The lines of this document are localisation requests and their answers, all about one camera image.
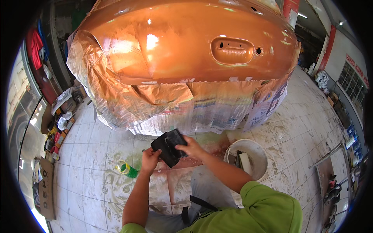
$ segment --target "water bucket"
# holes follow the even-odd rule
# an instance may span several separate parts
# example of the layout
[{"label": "water bucket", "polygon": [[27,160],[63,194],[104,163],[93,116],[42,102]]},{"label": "water bucket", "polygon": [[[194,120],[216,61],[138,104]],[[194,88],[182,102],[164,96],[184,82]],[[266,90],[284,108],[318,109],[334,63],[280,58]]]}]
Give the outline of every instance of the water bucket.
[{"label": "water bucket", "polygon": [[251,175],[252,178],[254,180],[262,178],[266,173],[268,166],[267,155],[263,147],[250,139],[237,140],[228,147],[227,151],[225,152],[224,161],[229,162],[229,154],[236,156],[237,151],[247,153],[250,160],[251,169],[253,170]]}]

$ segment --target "green shirt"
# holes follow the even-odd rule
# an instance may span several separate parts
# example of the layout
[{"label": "green shirt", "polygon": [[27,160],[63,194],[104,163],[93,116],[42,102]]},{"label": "green shirt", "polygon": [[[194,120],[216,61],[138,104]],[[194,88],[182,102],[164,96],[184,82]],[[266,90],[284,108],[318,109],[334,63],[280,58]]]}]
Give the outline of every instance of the green shirt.
[{"label": "green shirt", "polygon": [[[218,208],[220,211],[199,217],[191,226],[178,233],[301,231],[302,208],[293,197],[256,181],[247,182],[240,195],[244,208]],[[131,232],[146,233],[142,226],[135,223],[128,223],[121,230],[121,233]]]}]

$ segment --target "plastic bottle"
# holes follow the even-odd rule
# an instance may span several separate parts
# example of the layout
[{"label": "plastic bottle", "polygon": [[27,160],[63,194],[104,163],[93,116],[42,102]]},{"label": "plastic bottle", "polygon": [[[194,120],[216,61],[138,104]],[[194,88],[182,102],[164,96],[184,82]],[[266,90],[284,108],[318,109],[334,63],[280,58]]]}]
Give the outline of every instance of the plastic bottle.
[{"label": "plastic bottle", "polygon": [[123,160],[119,160],[117,164],[115,165],[115,168],[122,174],[128,176],[129,178],[136,178],[137,177],[137,171],[128,163],[124,162]]}]

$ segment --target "red cloth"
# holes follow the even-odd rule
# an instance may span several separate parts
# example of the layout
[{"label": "red cloth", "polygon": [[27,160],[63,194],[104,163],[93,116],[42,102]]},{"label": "red cloth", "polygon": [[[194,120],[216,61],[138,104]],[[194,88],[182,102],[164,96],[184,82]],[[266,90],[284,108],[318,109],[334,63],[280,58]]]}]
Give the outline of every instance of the red cloth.
[{"label": "red cloth", "polygon": [[39,36],[38,31],[36,28],[34,28],[34,31],[32,33],[32,41],[31,41],[31,49],[32,49],[32,62],[36,69],[40,69],[42,66],[40,57],[39,57],[39,50],[43,47],[43,42],[41,41],[41,38]]}]

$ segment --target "gray pants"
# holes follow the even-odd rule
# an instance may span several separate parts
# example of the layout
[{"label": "gray pants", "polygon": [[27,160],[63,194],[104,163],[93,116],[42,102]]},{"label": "gray pants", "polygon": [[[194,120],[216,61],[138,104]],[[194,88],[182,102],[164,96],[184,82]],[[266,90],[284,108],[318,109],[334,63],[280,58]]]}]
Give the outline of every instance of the gray pants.
[{"label": "gray pants", "polygon": [[[194,169],[191,180],[192,196],[198,197],[214,207],[237,208],[230,189],[225,186],[206,166]],[[160,214],[149,211],[145,229],[149,233],[175,233],[189,227],[198,218],[198,213],[209,211],[196,203],[188,209],[190,224],[184,224],[181,214]]]}]

